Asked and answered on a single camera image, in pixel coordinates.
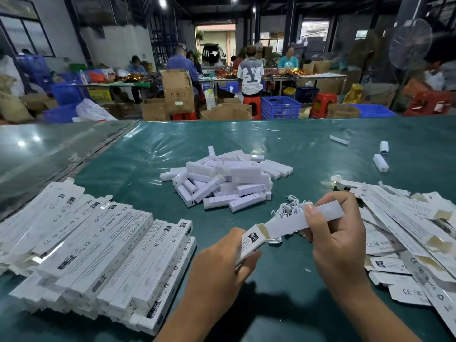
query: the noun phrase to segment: forearm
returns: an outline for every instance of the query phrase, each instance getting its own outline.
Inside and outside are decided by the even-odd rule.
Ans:
[[[364,342],[421,342],[370,287],[335,300]]]
[[[214,324],[203,312],[182,299],[154,342],[202,342]]]

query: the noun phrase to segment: stack of white boxes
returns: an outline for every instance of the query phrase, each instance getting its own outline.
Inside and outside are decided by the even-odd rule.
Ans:
[[[456,206],[439,193],[416,193],[332,177],[362,200],[364,267],[393,300],[434,306],[456,336]]]
[[[156,335],[196,248],[192,221],[154,221],[83,191],[51,183],[0,224],[0,266],[28,276],[10,295],[31,312],[105,315]]]
[[[245,154],[242,150],[209,156],[185,167],[161,173],[162,181],[171,181],[187,207],[203,201],[205,209],[229,207],[236,212],[272,199],[272,181],[286,177],[293,168],[265,160],[264,156]]]

